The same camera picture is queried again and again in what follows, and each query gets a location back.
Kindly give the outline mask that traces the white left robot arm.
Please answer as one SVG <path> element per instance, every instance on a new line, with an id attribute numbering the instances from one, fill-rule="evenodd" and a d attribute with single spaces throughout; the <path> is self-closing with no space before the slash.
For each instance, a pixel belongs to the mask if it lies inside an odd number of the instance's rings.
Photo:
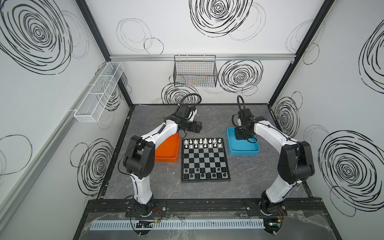
<path id="1" fill-rule="evenodd" d="M 164 117 L 163 122 L 154 130 L 130 138 L 123 166 L 133 182 L 134 206 L 144 215 L 149 215 L 153 209 L 154 195 L 150 187 L 150 173 L 155 165 L 156 149 L 180 130 L 199 133 L 202 123 L 194 120 L 196 114 L 196 105 L 178 104 L 176 111 Z"/>

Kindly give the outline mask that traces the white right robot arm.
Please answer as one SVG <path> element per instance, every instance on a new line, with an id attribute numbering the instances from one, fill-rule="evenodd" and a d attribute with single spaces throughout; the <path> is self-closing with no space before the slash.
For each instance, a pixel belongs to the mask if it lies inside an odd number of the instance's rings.
<path id="1" fill-rule="evenodd" d="M 237 123 L 237 139 L 247 140 L 254 135 L 265 139 L 280 154 L 278 176 L 273 184 L 263 191 L 260 208 L 271 215 L 282 206 L 286 196 L 315 173 L 312 148 L 306 141 L 297 141 L 277 128 L 262 116 L 255 117 L 250 109 L 240 108 Z"/>

